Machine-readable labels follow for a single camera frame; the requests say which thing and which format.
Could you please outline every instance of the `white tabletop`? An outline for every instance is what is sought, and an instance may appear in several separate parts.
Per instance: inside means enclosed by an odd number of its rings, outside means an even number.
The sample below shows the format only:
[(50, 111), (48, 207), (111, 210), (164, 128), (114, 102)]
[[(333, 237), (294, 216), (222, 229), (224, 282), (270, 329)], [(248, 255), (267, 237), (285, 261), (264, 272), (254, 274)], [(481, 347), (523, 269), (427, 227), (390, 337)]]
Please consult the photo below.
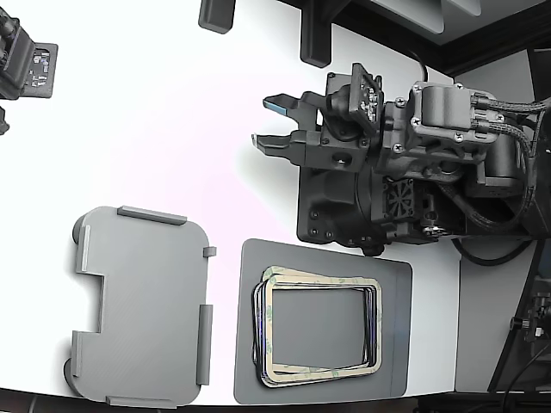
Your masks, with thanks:
[[(413, 60), (335, 26), (333, 63), (302, 63), (300, 12), (276, 0), (238, 0), (226, 35), (199, 28), (200, 3), (3, 0), (34, 40), (59, 44), (59, 59), (51, 100), (3, 102), (0, 388), (71, 395), (62, 373), (71, 332), (97, 329), (100, 292), (99, 280), (74, 272), (71, 229), (95, 207), (129, 205), (185, 215), (218, 247), (207, 284), (211, 381), (195, 404), (235, 404), (241, 246), (300, 244), (298, 168), (250, 138), (295, 124), (262, 99), (324, 93), (327, 72), (350, 73), (354, 62), (383, 76), (387, 99), (419, 79)], [(430, 80), (451, 82), (434, 71)], [(452, 391), (459, 256), (441, 242), (396, 244), (384, 257), (413, 267), (406, 395)]]

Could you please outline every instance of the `gray pad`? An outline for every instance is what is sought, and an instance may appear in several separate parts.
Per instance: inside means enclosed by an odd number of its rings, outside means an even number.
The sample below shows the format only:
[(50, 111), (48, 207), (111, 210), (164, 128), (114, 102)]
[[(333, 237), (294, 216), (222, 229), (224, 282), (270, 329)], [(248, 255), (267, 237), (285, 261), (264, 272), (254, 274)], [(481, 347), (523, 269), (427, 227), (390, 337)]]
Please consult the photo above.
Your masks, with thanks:
[[(342, 403), (398, 398), (406, 392), (412, 305), (412, 267), (364, 256), (251, 239), (241, 257), (234, 396), (240, 404)], [(382, 363), (369, 376), (268, 388), (252, 361), (252, 292), (270, 266), (337, 277), (375, 278), (382, 293)], [(343, 291), (277, 291), (274, 361), (343, 367), (362, 358), (362, 295)]]
[(175, 409), (208, 384), (215, 249), (184, 217), (100, 207), (75, 224), (77, 273), (102, 278), (100, 329), (73, 331), (65, 379), (112, 405)]

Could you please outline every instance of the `black cable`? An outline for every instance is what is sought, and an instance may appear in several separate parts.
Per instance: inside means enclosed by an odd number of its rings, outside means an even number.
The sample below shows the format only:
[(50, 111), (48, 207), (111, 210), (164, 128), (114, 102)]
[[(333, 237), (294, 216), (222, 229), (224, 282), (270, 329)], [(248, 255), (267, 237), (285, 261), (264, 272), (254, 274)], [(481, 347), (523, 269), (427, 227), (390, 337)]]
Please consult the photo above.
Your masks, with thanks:
[(421, 65), (421, 69), (423, 70), (423, 82), (429, 81), (429, 69), (427, 69), (427, 65), (424, 63), (424, 61), (419, 57), (418, 54), (416, 54), (413, 50), (407, 49), (407, 51), (413, 56), (414, 59), (418, 61), (418, 63)]
[(524, 367), (518, 371), (517, 375), (513, 377), (513, 380), (511, 380), (510, 384), (507, 386), (507, 390), (505, 390), (503, 399), (501, 400), (501, 410), (503, 411), (503, 413), (507, 413), (507, 398), (509, 397), (509, 393), (511, 392), (511, 389), (513, 388), (517, 380), (520, 378), (520, 376), (523, 375), (528, 367), (530, 367), (534, 363), (534, 361), (536, 361), (543, 354), (543, 352), (549, 348), (549, 346), (551, 346), (551, 342), (547, 343), (540, 351), (538, 351), (536, 355), (534, 355), (534, 357), (532, 357), (529, 362), (526, 363)]
[(487, 260), (485, 258), (474, 256), (473, 254), (465, 250), (465, 247), (463, 247), (463, 244), (458, 238), (452, 240), (452, 243), (454, 244), (455, 249), (459, 251), (459, 253), (463, 258), (477, 265), (481, 265), (482, 267), (496, 267), (498, 265), (505, 264), (506, 262), (512, 261), (518, 256), (520, 256), (532, 244), (531, 241), (523, 241), (513, 251), (507, 253), (506, 255), (501, 256), (500, 258), (493, 258), (491, 260)]
[(536, 191), (536, 173), (534, 170), (535, 159), (531, 156), (532, 150), (530, 149), (530, 142), (526, 134), (517, 127), (512, 125), (506, 125), (501, 123), (491, 123), (490, 130), (493, 132), (504, 133), (512, 136), (520, 145), (520, 149), (524, 155), (526, 162), (526, 183), (524, 184), (523, 198), (521, 205), (515, 212), (512, 219), (505, 222), (493, 221), (486, 218), (479, 213), (459, 192), (459, 190), (453, 184), (441, 184), (437, 186), (440, 190), (455, 203), (455, 205), (461, 209), (467, 219), (472, 221), (475, 225), (483, 228), (489, 232), (503, 233), (507, 232), (518, 225), (523, 215), (529, 209)]

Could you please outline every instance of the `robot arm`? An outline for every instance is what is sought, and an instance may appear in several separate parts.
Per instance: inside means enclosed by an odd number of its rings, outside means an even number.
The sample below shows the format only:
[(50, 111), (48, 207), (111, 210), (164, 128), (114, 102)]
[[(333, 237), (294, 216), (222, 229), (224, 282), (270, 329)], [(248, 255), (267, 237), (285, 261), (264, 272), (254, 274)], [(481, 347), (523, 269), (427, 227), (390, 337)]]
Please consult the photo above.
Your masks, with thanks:
[(407, 99), (384, 102), (381, 77), (354, 64), (351, 76), (329, 74), (326, 96), (271, 96), (264, 106), (299, 126), (253, 141), (300, 166), (302, 241), (377, 256), (391, 242), (442, 236), (551, 237), (542, 134), (551, 100), (500, 102), (459, 83), (417, 82)]
[[(19, 19), (0, 8), (0, 99), (52, 97), (57, 45), (34, 43)], [(0, 134), (9, 130), (0, 108)]]

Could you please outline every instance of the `gray panel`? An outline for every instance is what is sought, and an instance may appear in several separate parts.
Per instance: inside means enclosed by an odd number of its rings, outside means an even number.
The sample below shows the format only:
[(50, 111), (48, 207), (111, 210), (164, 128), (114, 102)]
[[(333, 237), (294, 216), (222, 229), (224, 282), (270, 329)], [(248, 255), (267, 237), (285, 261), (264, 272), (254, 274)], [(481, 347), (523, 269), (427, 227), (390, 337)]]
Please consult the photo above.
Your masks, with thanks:
[(413, 22), (410, 22), (408, 19), (394, 14), (392, 11), (375, 4), (373, 0), (356, 1), (368, 9), (372, 9), (377, 13), (384, 15), (386, 18), (424, 36), (426, 39), (437, 43), (438, 45), (443, 45), (452, 40), (459, 39), (465, 34), (469, 34), (479, 28), (483, 28), (489, 24), (504, 19), (509, 15), (514, 15), (519, 11), (529, 9), (539, 3), (543, 3), (545, 0), (482, 0), (480, 2), (481, 11), (478, 16), (465, 12), (467, 8), (471, 9), (471, 11), (477, 11), (475, 7), (472, 7), (472, 5), (469, 6), (467, 3), (470, 2), (466, 0), (461, 0), (460, 2), (457, 0), (444, 0), (442, 1), (444, 31), (440, 34), (432, 33)]
[[(383, 308), (382, 363), (379, 371), (371, 376), (278, 389), (270, 389), (260, 383), (251, 358), (251, 295), (255, 285), (260, 282), (263, 271), (272, 265), (315, 274), (377, 279), (381, 284)], [(329, 298), (327, 293), (337, 295)], [(274, 339), (276, 336), (281, 338), (274, 344), (274, 352), (278, 352), (278, 360), (287, 363), (292, 359), (302, 365), (323, 363), (328, 367), (350, 364), (349, 361), (356, 364), (361, 358), (359, 329), (362, 328), (360, 318), (363, 309), (361, 299), (348, 293), (277, 292), (274, 322), (277, 317), (281, 322), (277, 322), (278, 325), (274, 328)], [(245, 242), (239, 286), (234, 380), (236, 400), (241, 404), (313, 404), (402, 396), (407, 386), (411, 304), (412, 268), (407, 263), (255, 239)], [(316, 325), (307, 317), (313, 309), (323, 312), (322, 324)], [(343, 320), (347, 317), (351, 317), (351, 320), (344, 323)], [(333, 340), (333, 349), (328, 348), (327, 343), (316, 343), (320, 333), (330, 337), (326, 340)], [(297, 344), (297, 348), (289, 348), (292, 342)], [(351, 354), (338, 354), (348, 351)]]
[(119, 406), (191, 403), (208, 383), (210, 355), (203, 229), (176, 215), (104, 206), (79, 219), (73, 237), (77, 272), (102, 277), (102, 301), (100, 330), (73, 331), (64, 369), (71, 389)]
[(534, 101), (532, 75), (526, 51), (481, 66), (458, 76), (455, 80), (468, 88), (490, 92), (501, 101)]
[[(496, 258), (513, 250), (518, 241), (473, 239), (465, 248), (482, 258)], [(497, 267), (481, 267), (461, 260), (459, 334), (455, 389), (484, 392), (498, 365), (524, 288), (536, 243), (519, 257)]]
[(407, 20), (426, 28), (432, 33), (444, 31), (444, 16), (441, 0), (372, 0), (404, 17)]

